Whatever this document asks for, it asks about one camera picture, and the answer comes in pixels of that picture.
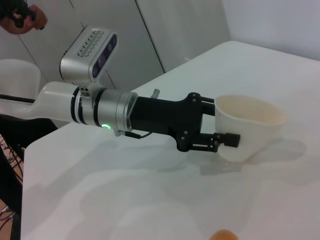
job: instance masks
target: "white table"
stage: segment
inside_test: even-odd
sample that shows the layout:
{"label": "white table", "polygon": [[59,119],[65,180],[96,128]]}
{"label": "white table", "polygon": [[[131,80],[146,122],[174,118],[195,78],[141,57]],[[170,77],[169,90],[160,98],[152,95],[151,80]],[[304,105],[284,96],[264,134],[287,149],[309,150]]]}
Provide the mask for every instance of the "white table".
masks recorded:
{"label": "white table", "polygon": [[[22,240],[320,239],[320,62],[227,42],[136,89],[267,99],[289,122],[250,161],[68,124],[25,152]],[[214,132],[205,117],[203,132]]]}

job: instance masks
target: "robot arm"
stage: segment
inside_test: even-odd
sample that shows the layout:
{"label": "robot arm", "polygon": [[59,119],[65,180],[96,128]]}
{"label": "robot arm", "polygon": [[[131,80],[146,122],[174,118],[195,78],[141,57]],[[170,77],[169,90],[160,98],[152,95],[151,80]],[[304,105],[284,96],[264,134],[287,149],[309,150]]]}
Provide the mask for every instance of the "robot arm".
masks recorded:
{"label": "robot arm", "polygon": [[213,99],[195,92],[181,101],[168,101],[106,89],[96,83],[83,88],[50,82],[32,105],[8,106],[5,113],[22,119],[50,118],[110,128],[116,136],[139,138],[132,130],[169,135],[181,152],[217,152],[220,144],[237,148],[240,141],[237,134],[201,133],[203,114],[214,116],[215,105]]}

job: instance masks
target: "cable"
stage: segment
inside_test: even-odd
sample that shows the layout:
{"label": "cable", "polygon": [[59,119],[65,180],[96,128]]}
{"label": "cable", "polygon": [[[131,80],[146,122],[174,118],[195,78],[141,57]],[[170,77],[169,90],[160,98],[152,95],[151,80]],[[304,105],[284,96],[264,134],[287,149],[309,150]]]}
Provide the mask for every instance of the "cable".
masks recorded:
{"label": "cable", "polygon": [[[4,140],[4,138],[2,137],[2,140],[0,142],[1,147],[3,148],[3,150],[7,150],[9,149],[6,141]],[[9,151],[9,156],[6,156],[7,161],[11,164],[15,159],[14,159],[14,154],[12,153],[12,151]]]}
{"label": "cable", "polygon": [[15,165],[12,166],[12,168],[14,169],[16,166],[18,166],[18,164],[16,163]]}
{"label": "cable", "polygon": [[24,180],[18,175],[18,173],[16,173],[16,171],[14,171],[15,172],[15,176],[19,179],[19,180],[21,180],[21,182],[23,182]]}
{"label": "cable", "polygon": [[131,131],[124,132],[124,135],[126,137],[130,137],[130,138],[134,138],[134,139],[143,139],[145,137],[148,137],[150,134],[152,134],[152,132],[149,132],[149,133],[147,133],[146,135],[143,135],[143,136],[141,136],[141,135],[139,135],[137,133],[131,132]]}
{"label": "cable", "polygon": [[10,218],[10,216],[13,214],[13,212],[11,212],[8,216],[5,216],[4,218],[0,218],[0,221],[6,220],[7,218]]}
{"label": "cable", "polygon": [[10,211],[10,209],[9,209],[9,206],[7,205],[7,206],[5,206],[4,209],[0,212],[0,217],[2,216],[2,214],[6,213],[6,212],[8,212],[8,211]]}
{"label": "cable", "polygon": [[24,172],[23,172],[22,169],[21,169],[21,166],[20,166],[20,164],[19,164],[19,161],[18,161],[16,155],[14,154],[14,151],[12,150],[12,148],[11,148],[10,146],[8,146],[8,147],[9,147],[10,151],[12,152],[12,155],[13,155],[13,157],[14,157],[14,160],[16,161],[16,164],[18,165],[18,167],[19,167],[19,169],[20,169],[21,176],[24,177]]}
{"label": "cable", "polygon": [[0,231],[2,230],[2,228],[6,225],[7,222],[10,221],[10,219],[12,219],[14,217],[16,213],[12,213],[5,221],[4,223],[0,226]]}
{"label": "cable", "polygon": [[0,226],[0,231],[1,231],[1,229],[6,225],[6,223],[10,221],[10,219],[11,219],[11,218],[7,218],[7,219],[4,221],[4,223]]}
{"label": "cable", "polygon": [[146,135],[141,136],[140,139],[146,138],[146,137],[150,136],[150,134],[152,134],[152,132],[149,132]]}
{"label": "cable", "polygon": [[9,95],[4,95],[4,94],[0,94],[0,99],[29,103],[29,104],[33,104],[35,102],[34,99],[18,97],[18,96],[9,96]]}

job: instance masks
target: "cup rim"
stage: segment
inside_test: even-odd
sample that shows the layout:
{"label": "cup rim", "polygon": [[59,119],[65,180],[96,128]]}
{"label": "cup rim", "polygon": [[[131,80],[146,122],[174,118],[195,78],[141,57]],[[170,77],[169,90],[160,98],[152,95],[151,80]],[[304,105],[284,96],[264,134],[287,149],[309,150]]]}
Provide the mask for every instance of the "cup rim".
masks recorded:
{"label": "cup rim", "polygon": [[[283,121],[280,121],[279,123],[267,123],[267,122],[262,122],[262,121],[256,121],[256,120],[252,120],[252,119],[246,119],[246,118],[242,118],[242,117],[236,117],[236,116],[232,116],[231,114],[229,113],[226,113],[225,111],[222,111],[221,108],[218,106],[217,104],[217,99],[218,98],[221,98],[221,97],[245,97],[245,98],[251,98],[251,99],[254,99],[255,101],[260,101],[260,102],[263,102],[265,104],[268,104],[270,106],[272,106],[273,108],[277,109],[279,112],[282,113],[282,116],[283,116]],[[241,121],[241,122],[246,122],[246,123],[252,123],[252,124],[256,124],[256,125],[260,125],[260,126],[281,126],[281,125],[284,125],[287,121],[288,121],[288,118],[287,116],[285,115],[284,111],[279,108],[278,106],[274,105],[273,103],[270,103],[266,100],[262,100],[260,98],[257,98],[257,97],[252,97],[252,96],[246,96],[246,95],[240,95],[240,94],[226,94],[226,95],[221,95],[221,96],[218,96],[215,98],[215,101],[214,101],[214,107],[224,116],[230,118],[230,119],[233,119],[233,120],[237,120],[237,121]]]}

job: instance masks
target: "white cup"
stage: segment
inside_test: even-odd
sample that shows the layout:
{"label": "white cup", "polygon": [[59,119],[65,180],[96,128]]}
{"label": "white cup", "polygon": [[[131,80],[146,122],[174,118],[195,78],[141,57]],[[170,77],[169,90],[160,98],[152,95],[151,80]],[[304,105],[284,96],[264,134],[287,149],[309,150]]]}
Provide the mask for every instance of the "white cup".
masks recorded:
{"label": "white cup", "polygon": [[215,132],[239,134],[237,148],[224,146],[218,154],[229,162],[243,162],[258,152],[287,121],[284,112],[254,97],[224,95],[215,99]]}

